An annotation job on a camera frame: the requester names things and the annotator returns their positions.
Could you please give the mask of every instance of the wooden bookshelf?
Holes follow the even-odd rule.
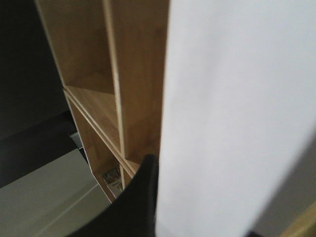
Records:
[[[167,0],[36,0],[91,172],[159,155]]]

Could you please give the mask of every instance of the wall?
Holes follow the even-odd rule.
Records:
[[[0,1],[0,140],[68,110],[33,0]]]
[[[243,236],[313,140],[315,2],[175,0],[169,20],[157,234]]]

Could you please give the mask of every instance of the dark wall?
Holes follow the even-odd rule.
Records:
[[[32,0],[0,1],[0,140],[68,110]]]

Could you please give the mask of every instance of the shelf board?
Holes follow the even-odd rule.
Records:
[[[74,86],[66,86],[65,89],[81,110],[84,110],[91,123],[102,131],[108,142],[120,153],[114,95]]]

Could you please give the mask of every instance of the black object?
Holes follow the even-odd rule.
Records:
[[[118,199],[69,237],[154,237],[157,187],[158,159],[146,155]]]

